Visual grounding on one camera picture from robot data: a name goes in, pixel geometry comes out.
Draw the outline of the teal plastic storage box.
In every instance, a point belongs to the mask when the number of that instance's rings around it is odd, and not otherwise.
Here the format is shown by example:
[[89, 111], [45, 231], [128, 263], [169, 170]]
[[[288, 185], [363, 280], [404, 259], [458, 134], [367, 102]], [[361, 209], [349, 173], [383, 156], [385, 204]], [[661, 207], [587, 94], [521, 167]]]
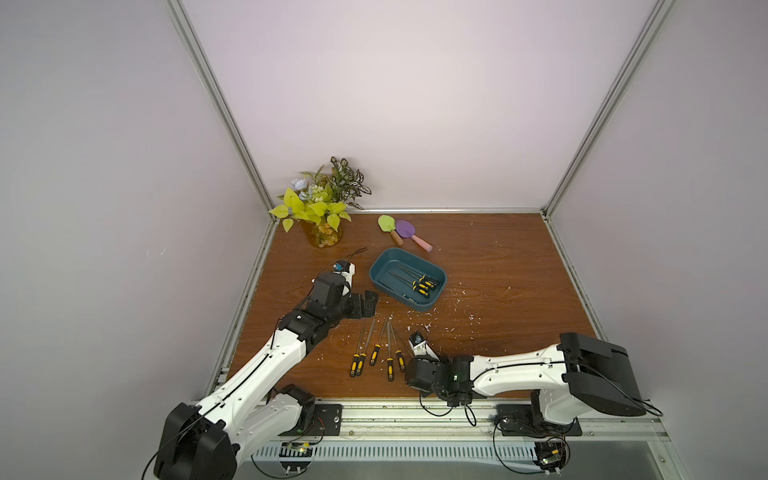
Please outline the teal plastic storage box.
[[384, 250], [369, 277], [379, 290], [418, 312], [435, 306], [448, 280], [440, 266], [399, 248]]

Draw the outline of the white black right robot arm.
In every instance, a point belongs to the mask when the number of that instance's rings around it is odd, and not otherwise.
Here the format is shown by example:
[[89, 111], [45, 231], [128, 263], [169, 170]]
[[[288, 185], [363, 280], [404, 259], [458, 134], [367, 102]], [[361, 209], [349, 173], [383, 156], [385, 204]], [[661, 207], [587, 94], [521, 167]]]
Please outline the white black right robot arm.
[[623, 347], [575, 332], [533, 352], [440, 357], [426, 337], [415, 332], [405, 367], [406, 384], [449, 407], [502, 393], [529, 391], [533, 417], [567, 425], [590, 411], [616, 417], [646, 414], [629, 355]]

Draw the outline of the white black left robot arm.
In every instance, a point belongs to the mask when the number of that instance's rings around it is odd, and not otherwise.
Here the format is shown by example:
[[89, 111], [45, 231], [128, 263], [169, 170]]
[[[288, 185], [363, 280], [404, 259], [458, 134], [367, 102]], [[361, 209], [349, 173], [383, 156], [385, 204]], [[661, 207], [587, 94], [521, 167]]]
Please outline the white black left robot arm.
[[177, 405], [166, 417], [145, 473], [157, 479], [231, 479], [278, 435], [308, 430], [314, 396], [295, 385], [275, 386], [342, 321], [374, 316], [378, 295], [353, 292], [354, 274], [348, 260], [319, 273], [309, 294], [277, 321], [245, 366], [203, 399]]

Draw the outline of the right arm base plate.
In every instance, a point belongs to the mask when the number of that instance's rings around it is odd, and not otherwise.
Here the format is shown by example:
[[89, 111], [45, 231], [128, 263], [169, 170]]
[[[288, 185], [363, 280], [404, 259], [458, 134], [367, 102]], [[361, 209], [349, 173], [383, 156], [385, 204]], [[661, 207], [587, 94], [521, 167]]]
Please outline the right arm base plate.
[[496, 406], [495, 425], [503, 436], [545, 437], [582, 436], [579, 420], [574, 418], [566, 424], [547, 421], [532, 405], [499, 404]]

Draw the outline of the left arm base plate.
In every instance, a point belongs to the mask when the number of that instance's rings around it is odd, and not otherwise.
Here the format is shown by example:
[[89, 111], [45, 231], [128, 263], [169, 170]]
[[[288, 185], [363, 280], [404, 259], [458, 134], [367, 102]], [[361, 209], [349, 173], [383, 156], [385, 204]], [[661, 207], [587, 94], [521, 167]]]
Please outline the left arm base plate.
[[340, 435], [343, 420], [343, 405], [340, 403], [315, 404], [312, 413], [302, 413], [298, 423], [290, 430], [281, 432], [280, 439], [301, 437], [336, 437]]

